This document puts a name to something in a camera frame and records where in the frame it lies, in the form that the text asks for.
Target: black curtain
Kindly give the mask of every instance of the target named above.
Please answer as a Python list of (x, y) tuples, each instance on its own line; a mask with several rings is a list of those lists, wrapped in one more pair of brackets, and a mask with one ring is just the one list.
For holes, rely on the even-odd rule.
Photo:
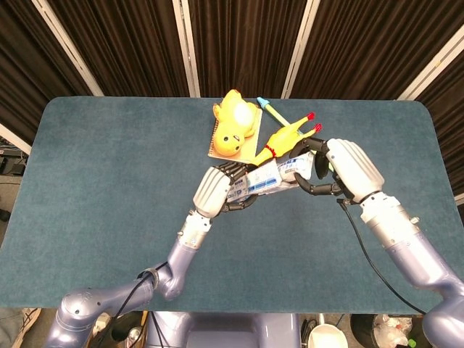
[(50, 1), (108, 96), (189, 96), (171, 0)]
[(418, 97), (432, 115), (455, 195), (464, 193), (464, 52)]
[(188, 0), (202, 96), (280, 98), (305, 0)]
[(55, 96), (90, 94), (31, 1), (0, 3), (0, 123), (33, 143)]
[(463, 24), (463, 0), (321, 1), (291, 97), (396, 99)]

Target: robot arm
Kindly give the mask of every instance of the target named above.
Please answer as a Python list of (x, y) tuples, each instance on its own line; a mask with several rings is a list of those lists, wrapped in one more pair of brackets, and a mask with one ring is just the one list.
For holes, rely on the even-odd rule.
[(195, 193), (195, 210), (189, 212), (178, 232), (167, 262), (146, 269), (136, 280), (123, 286), (85, 288), (67, 294), (57, 310), (45, 347), (84, 347), (103, 312), (116, 316), (135, 310), (148, 303), (155, 291), (167, 300), (178, 296), (189, 265), (211, 227), (211, 219), (220, 212), (244, 209), (256, 200), (256, 196), (251, 196), (239, 204), (225, 202), (233, 183), (250, 169), (248, 165), (232, 162), (211, 167)]
[[(362, 220), (403, 276), (413, 286), (436, 291), (443, 297), (424, 318), (427, 339), (439, 348), (464, 347), (464, 283), (421, 232), (418, 219), (411, 218), (397, 199), (382, 192), (384, 178), (357, 144), (311, 139), (304, 144), (302, 141), (297, 152), (308, 149), (319, 151), (320, 160), (315, 161), (319, 177), (327, 174), (328, 162), (333, 165), (337, 187), (360, 204)], [(309, 183), (297, 176), (300, 186), (308, 187)], [(326, 193), (338, 194), (330, 190)]]

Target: white vertical pole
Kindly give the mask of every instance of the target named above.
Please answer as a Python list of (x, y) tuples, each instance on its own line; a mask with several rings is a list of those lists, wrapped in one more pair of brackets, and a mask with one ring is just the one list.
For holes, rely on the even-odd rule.
[(401, 93), (398, 100), (414, 100), (464, 49), (464, 25), (440, 49), (412, 83)]
[(285, 79), (285, 84), (282, 90), (282, 99), (287, 99), (291, 95), (291, 90), (295, 83), (295, 78), (298, 73), (299, 65), (302, 62), (303, 54), (306, 49), (307, 40), (310, 37), (312, 24), (318, 12), (320, 0), (307, 0), (306, 7), (304, 8), (302, 23), (299, 26), (297, 41), (291, 56), (289, 71)]
[(55, 15), (48, 1), (31, 1), (36, 7), (38, 13), (41, 14), (43, 20), (45, 20), (45, 23), (49, 26), (55, 38), (57, 38), (59, 44), (65, 51), (70, 61), (74, 64), (76, 70), (79, 72), (84, 82), (87, 84), (88, 89), (90, 89), (94, 96), (103, 96), (103, 91), (100, 88), (99, 84), (96, 82), (94, 75), (91, 73), (86, 63), (83, 61), (82, 56), (74, 46), (74, 43), (71, 41), (70, 36), (67, 34), (61, 22), (58, 20), (58, 17)]
[(183, 66), (185, 67), (190, 97), (200, 97), (198, 71), (194, 47), (194, 35), (191, 31), (190, 9), (187, 0), (173, 0), (175, 24), (181, 43)]
[(0, 123), (0, 136), (15, 145), (19, 150), (26, 154), (30, 154), (31, 147), (28, 143), (22, 140), (19, 136), (11, 132), (10, 129)]

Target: rubber chicken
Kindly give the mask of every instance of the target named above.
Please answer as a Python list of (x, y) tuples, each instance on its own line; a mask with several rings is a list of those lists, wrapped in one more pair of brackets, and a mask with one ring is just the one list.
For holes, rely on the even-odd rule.
[(252, 164), (259, 167), (265, 161), (273, 157), (282, 157), (292, 150), (298, 141), (308, 136), (313, 136), (322, 129), (318, 123), (312, 130), (305, 134), (298, 133), (298, 129), (307, 121), (314, 120), (314, 112), (311, 112), (301, 120), (286, 125), (270, 136), (265, 148), (254, 158)]

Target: black cable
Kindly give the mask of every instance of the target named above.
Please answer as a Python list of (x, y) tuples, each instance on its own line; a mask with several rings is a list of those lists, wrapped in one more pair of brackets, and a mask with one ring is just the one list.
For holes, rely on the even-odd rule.
[[(162, 263), (161, 265), (159, 265), (158, 267), (155, 268), (155, 270), (159, 270), (160, 268), (164, 267), (167, 265), (167, 261)], [(98, 346), (96, 346), (96, 348), (100, 348), (100, 346), (102, 345), (103, 341), (104, 341), (104, 338), (107, 336), (108, 332), (111, 331), (113, 325), (115, 324), (115, 318), (119, 317), (120, 314), (123, 312), (125, 306), (127, 305), (127, 303), (131, 300), (131, 297), (134, 295), (134, 293), (137, 291), (138, 288), (140, 288), (140, 286), (150, 277), (152, 277), (153, 275), (151, 273), (145, 275), (141, 281), (139, 281), (134, 287), (133, 289), (130, 291), (129, 295), (125, 298), (125, 301), (123, 302), (123, 305), (121, 305), (120, 309), (117, 311), (116, 315), (114, 317), (112, 317), (108, 323), (108, 326), (104, 329), (104, 333), (103, 335), (101, 336), (100, 340), (99, 340), (99, 344)]]
[(145, 319), (145, 323), (142, 325), (142, 329), (140, 330), (140, 334), (138, 335), (137, 339), (129, 346), (129, 348), (134, 348), (136, 346), (137, 342), (140, 340), (140, 338), (144, 335), (145, 326), (146, 326), (147, 321), (148, 321), (148, 318)]
[(162, 345), (162, 334), (161, 334), (160, 326), (158, 325), (157, 317), (154, 316), (154, 313), (152, 311), (150, 312), (150, 314), (152, 315), (154, 328), (157, 329), (159, 344), (161, 344), (161, 348), (165, 348), (165, 346)]
[(341, 319), (343, 319), (344, 316), (345, 316), (345, 313), (343, 313), (342, 315), (340, 315), (339, 321), (337, 321), (336, 324), (335, 324), (335, 327), (336, 327), (336, 328), (339, 328)]
[(302, 323), (302, 327), (301, 327), (301, 329), (299, 331), (299, 336), (300, 337), (303, 337), (303, 333), (305, 332), (306, 325), (307, 325), (307, 319), (304, 319), (303, 323)]
[(340, 207), (343, 209), (343, 211), (345, 212), (345, 214), (347, 214), (348, 220), (350, 221), (351, 226), (352, 226), (353, 229), (355, 230), (356, 237), (357, 237), (357, 241), (359, 241), (359, 243), (360, 243), (360, 246), (361, 246), (361, 249), (362, 249), (362, 253), (364, 254), (366, 260), (369, 262), (369, 265), (372, 267), (372, 269), (374, 270), (374, 272), (377, 273), (377, 276), (384, 282), (384, 284), (386, 285), (386, 287), (389, 288), (390, 291), (391, 291), (396, 297), (398, 297), (404, 304), (406, 304), (406, 305), (408, 305), (409, 307), (413, 308), (415, 311), (419, 312), (420, 314), (426, 314), (426, 312), (424, 312), (423, 310), (417, 308), (415, 305), (413, 305), (412, 303), (410, 303), (409, 301), (407, 301), (403, 296), (401, 296), (401, 295), (393, 288), (393, 286), (391, 286), (390, 283), (384, 278), (384, 276), (380, 273), (380, 270), (378, 270), (378, 268), (376, 267), (376, 265), (375, 265), (375, 264), (373, 263), (373, 261), (370, 259), (369, 254), (368, 254), (368, 251), (365, 249), (363, 240), (361, 239), (360, 232), (357, 230), (356, 224), (355, 224), (355, 222), (354, 222), (354, 220), (353, 220), (351, 214), (349, 213), (348, 207), (347, 207), (347, 205), (345, 204), (344, 200), (343, 200), (343, 199), (337, 199), (337, 203), (340, 204)]
[(304, 319), (304, 322), (302, 324), (302, 332), (301, 332), (301, 338), (302, 338), (302, 344), (307, 346), (307, 341), (310, 339), (310, 334), (311, 331), (316, 327), (318, 322), (316, 319), (311, 319), (311, 320), (306, 320)]

